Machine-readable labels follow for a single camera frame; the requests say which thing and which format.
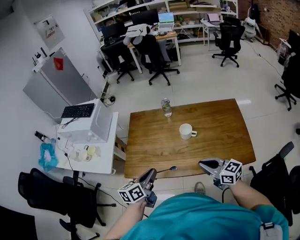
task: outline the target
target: blue plastic bag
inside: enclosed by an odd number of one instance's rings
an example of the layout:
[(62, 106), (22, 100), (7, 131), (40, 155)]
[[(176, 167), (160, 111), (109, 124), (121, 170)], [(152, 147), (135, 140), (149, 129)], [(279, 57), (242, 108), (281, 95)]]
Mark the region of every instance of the blue plastic bag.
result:
[(57, 166), (58, 160), (55, 156), (55, 139), (51, 139), (51, 143), (42, 143), (40, 146), (41, 158), (38, 164), (48, 172)]

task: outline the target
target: laptop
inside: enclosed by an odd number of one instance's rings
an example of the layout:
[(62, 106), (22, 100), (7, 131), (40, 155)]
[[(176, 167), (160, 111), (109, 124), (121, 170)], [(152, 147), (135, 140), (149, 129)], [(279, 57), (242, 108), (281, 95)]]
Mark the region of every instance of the laptop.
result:
[(220, 25), (221, 22), (220, 22), (218, 13), (208, 13), (207, 16), (208, 16), (209, 23), (216, 25), (216, 26)]
[(173, 13), (159, 13), (158, 32), (172, 32), (174, 28), (174, 15)]

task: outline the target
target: black keyboard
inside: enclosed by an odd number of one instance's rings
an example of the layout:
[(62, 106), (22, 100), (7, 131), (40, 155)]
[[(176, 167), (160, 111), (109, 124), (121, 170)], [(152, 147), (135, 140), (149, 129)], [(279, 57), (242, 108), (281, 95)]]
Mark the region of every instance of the black keyboard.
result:
[(67, 106), (61, 115), (61, 118), (89, 118), (94, 109), (94, 103)]

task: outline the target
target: person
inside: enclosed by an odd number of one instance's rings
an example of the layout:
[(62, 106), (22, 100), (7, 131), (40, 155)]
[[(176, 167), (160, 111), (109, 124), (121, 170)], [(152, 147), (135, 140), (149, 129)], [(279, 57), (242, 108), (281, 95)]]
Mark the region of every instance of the person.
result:
[(237, 205), (220, 203), (205, 195), (204, 185), (195, 193), (171, 197), (141, 221), (146, 205), (142, 200), (127, 207), (105, 239), (122, 240), (259, 240), (262, 223), (272, 222), (276, 236), (288, 240), (288, 222), (267, 197), (241, 180), (229, 188)]
[(253, 38), (256, 36), (256, 31), (259, 34), (259, 37), (263, 39), (263, 35), (254, 19), (247, 17), (244, 21), (241, 21), (241, 26), (245, 27), (245, 31), (241, 39), (248, 38), (250, 42), (253, 42)]

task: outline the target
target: gray door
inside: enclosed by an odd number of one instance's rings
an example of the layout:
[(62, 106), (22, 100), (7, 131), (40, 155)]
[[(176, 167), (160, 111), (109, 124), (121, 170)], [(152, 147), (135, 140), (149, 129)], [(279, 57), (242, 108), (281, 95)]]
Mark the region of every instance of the gray door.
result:
[[(54, 58), (63, 59), (63, 70), (55, 68)], [(89, 101), (90, 87), (82, 79), (62, 48), (42, 66), (41, 73), (70, 105)]]

